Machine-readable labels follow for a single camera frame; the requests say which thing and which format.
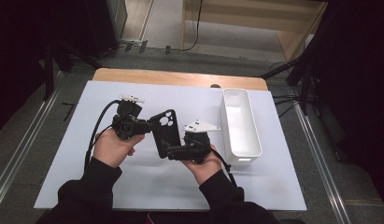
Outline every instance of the black phone case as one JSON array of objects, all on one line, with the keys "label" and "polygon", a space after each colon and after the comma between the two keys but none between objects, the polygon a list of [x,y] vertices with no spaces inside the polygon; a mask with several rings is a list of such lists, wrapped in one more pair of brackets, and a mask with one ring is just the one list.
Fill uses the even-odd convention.
[{"label": "black phone case", "polygon": [[161,114],[151,117],[150,121],[160,123],[160,127],[152,132],[159,156],[163,159],[168,156],[167,147],[180,146],[177,115],[175,110],[168,109]]}]

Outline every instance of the forearm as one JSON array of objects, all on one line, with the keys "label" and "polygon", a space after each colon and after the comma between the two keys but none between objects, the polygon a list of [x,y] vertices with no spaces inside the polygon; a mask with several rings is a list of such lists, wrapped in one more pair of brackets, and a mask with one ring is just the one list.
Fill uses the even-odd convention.
[{"label": "forearm", "polygon": [[58,204],[37,223],[105,223],[112,209],[112,187],[120,175],[120,169],[92,158],[80,180],[61,186]]},{"label": "forearm", "polygon": [[200,186],[210,207],[213,223],[278,223],[256,203],[244,202],[244,190],[236,188],[222,170]]}]

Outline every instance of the person's left hand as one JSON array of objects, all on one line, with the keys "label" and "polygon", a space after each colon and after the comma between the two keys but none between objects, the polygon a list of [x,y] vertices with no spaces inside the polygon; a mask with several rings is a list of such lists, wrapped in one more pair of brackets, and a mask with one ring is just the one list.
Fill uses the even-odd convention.
[{"label": "person's left hand", "polygon": [[121,140],[115,130],[108,129],[96,139],[93,157],[99,161],[117,168],[127,156],[135,152],[134,146],[145,138],[144,134],[132,136],[130,139]]}]

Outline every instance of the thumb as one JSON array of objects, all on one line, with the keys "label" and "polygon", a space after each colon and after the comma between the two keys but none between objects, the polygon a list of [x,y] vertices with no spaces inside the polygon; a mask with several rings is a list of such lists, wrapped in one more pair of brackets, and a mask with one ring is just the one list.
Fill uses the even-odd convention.
[{"label": "thumb", "polygon": [[136,144],[140,143],[145,138],[144,134],[134,135],[130,139],[126,140],[128,144],[130,144],[132,147]]}]

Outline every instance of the white box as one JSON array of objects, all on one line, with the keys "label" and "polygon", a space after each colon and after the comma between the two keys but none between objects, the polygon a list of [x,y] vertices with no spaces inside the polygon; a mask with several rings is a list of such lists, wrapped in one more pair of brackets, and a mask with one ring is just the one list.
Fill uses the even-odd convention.
[{"label": "white box", "polygon": [[262,155],[249,94],[242,89],[224,89],[220,104],[226,161],[249,165]]}]

